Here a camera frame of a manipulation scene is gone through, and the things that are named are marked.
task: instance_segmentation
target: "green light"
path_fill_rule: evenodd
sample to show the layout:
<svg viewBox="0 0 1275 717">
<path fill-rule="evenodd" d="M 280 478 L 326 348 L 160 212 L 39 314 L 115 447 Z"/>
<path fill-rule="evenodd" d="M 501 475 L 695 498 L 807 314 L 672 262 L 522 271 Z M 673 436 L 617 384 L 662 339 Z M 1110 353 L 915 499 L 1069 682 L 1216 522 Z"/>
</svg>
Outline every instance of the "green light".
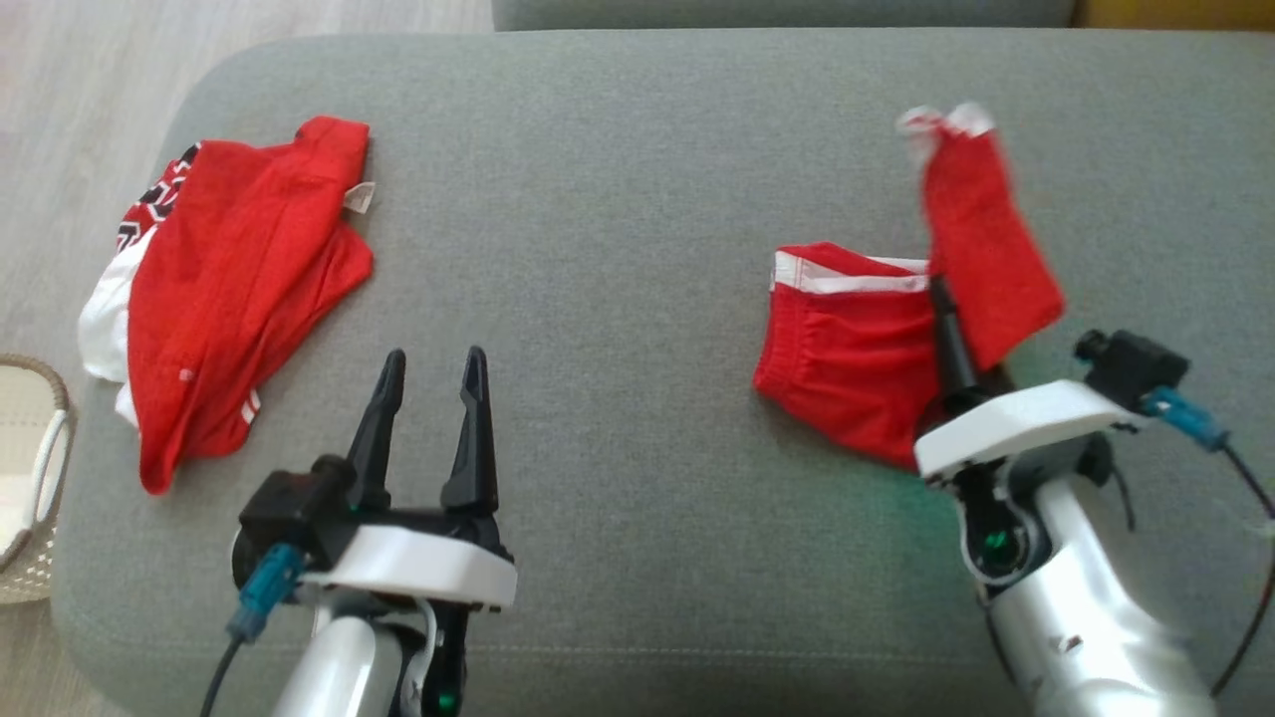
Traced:
<svg viewBox="0 0 1275 717">
<path fill-rule="evenodd" d="M 1017 546 L 1009 531 L 996 531 L 983 538 L 983 560 L 991 565 L 1012 565 L 1017 555 Z"/>
</svg>

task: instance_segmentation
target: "couch backrest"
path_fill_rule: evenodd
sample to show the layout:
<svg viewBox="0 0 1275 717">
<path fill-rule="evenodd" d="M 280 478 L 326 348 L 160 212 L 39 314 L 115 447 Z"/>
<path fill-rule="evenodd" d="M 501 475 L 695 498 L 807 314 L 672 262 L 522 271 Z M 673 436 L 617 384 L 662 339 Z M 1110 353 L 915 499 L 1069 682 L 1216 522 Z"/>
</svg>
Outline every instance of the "couch backrest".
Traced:
<svg viewBox="0 0 1275 717">
<path fill-rule="evenodd" d="M 1075 0 L 492 0 L 496 29 L 1066 27 Z"/>
</svg>

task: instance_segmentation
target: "red garment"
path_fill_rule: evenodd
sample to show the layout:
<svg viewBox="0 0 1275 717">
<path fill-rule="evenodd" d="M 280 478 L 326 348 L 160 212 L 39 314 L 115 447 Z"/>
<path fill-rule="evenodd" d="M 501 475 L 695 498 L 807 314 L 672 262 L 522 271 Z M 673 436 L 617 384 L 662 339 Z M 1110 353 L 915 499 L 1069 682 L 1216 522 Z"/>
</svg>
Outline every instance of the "red garment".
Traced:
<svg viewBox="0 0 1275 717">
<path fill-rule="evenodd" d="M 982 370 L 1062 315 L 994 133 L 932 129 L 928 265 L 833 244 L 780 248 L 754 375 L 760 393 L 835 443 L 909 469 L 918 422 L 938 394 L 928 276 L 947 277 Z"/>
<path fill-rule="evenodd" d="M 1014 204 L 996 133 L 936 131 L 923 186 L 929 273 L 947 277 L 965 338 L 987 370 L 1062 316 L 1062 291 Z"/>
<path fill-rule="evenodd" d="M 129 300 L 129 383 L 142 485 L 162 494 L 186 458 L 247 439 L 250 393 L 371 274 L 342 219 L 367 125 L 315 117 L 291 144 L 200 145 Z"/>
<path fill-rule="evenodd" d="M 938 393 L 924 264 L 780 248 L 754 387 L 840 445 L 915 466 L 917 421 Z"/>
</svg>

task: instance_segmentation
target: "black cable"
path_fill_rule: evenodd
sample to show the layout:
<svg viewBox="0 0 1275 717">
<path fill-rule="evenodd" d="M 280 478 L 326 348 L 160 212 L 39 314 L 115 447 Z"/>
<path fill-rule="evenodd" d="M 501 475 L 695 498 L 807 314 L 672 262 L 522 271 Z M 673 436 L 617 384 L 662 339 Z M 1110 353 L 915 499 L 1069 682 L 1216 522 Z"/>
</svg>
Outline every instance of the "black cable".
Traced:
<svg viewBox="0 0 1275 717">
<path fill-rule="evenodd" d="M 1248 484 L 1248 489 L 1253 491 L 1257 500 L 1262 504 L 1266 512 L 1267 521 L 1275 521 L 1275 503 L 1271 503 L 1270 495 L 1262 489 L 1261 482 L 1257 481 L 1257 476 L 1253 471 L 1244 463 L 1244 459 L 1239 457 L 1239 453 L 1228 443 L 1221 447 L 1223 453 L 1230 459 L 1230 464 L 1235 467 L 1244 482 Z M 1248 621 L 1248 629 L 1244 630 L 1244 637 L 1239 639 L 1239 647 L 1235 648 L 1235 653 L 1230 657 L 1230 662 L 1227 663 L 1227 669 L 1221 671 L 1221 676 L 1213 684 L 1213 697 L 1221 694 L 1221 690 L 1227 689 L 1227 684 L 1230 679 L 1235 676 L 1235 671 L 1239 669 L 1239 663 L 1244 660 L 1244 653 L 1253 644 L 1253 638 L 1257 637 L 1257 630 L 1262 626 L 1262 619 L 1266 617 L 1266 609 L 1270 607 L 1271 592 L 1275 591 L 1275 541 L 1271 546 L 1271 565 L 1266 572 L 1266 586 L 1262 588 L 1262 595 L 1257 600 L 1257 610 L 1253 611 L 1253 619 Z"/>
<path fill-rule="evenodd" d="M 1262 489 L 1262 484 L 1257 480 L 1257 476 L 1253 475 L 1248 463 L 1244 463 L 1244 459 L 1239 457 L 1239 453 L 1237 453 L 1235 448 L 1229 443 L 1221 445 L 1221 452 L 1230 459 L 1230 464 L 1239 471 L 1239 476 L 1244 478 L 1246 484 L 1248 484 L 1248 490 L 1253 491 L 1253 495 L 1256 495 L 1257 500 L 1261 501 L 1262 509 L 1266 510 L 1266 518 L 1275 521 L 1275 503 L 1271 501 L 1270 495 L 1266 495 L 1266 490 Z"/>
<path fill-rule="evenodd" d="M 231 638 L 231 643 L 226 646 L 222 661 L 217 663 L 217 671 L 213 672 L 213 681 L 208 683 L 208 693 L 204 695 L 204 708 L 199 711 L 199 717 L 212 717 L 213 703 L 217 702 L 217 691 L 222 689 L 222 680 L 226 679 L 226 671 L 231 669 L 231 661 L 235 660 L 235 653 L 238 652 L 242 644 L 244 638 L 235 635 Z"/>
<path fill-rule="evenodd" d="M 1128 526 L 1128 532 L 1133 532 L 1137 521 L 1133 518 L 1133 499 L 1128 495 L 1128 481 L 1114 463 L 1112 463 L 1112 476 L 1116 478 L 1116 487 L 1119 489 L 1119 501 L 1125 504 L 1125 523 Z"/>
</svg>

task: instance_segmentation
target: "blue cable connector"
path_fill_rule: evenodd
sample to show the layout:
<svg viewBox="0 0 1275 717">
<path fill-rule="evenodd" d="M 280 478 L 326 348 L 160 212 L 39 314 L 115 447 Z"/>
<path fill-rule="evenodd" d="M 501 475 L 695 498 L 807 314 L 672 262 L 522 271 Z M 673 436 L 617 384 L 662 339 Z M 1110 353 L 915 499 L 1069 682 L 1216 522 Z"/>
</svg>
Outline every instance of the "blue cable connector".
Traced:
<svg viewBox="0 0 1275 717">
<path fill-rule="evenodd" d="M 1165 385 L 1142 399 L 1142 412 L 1187 434 L 1209 453 L 1221 450 L 1230 436 L 1230 431 L 1218 424 L 1211 413 Z"/>
<path fill-rule="evenodd" d="M 297 547 L 283 542 L 270 547 L 240 591 L 240 607 L 226 624 L 231 638 L 249 644 L 256 642 L 265 630 L 270 611 L 292 595 L 305 568 L 305 555 Z"/>
</svg>

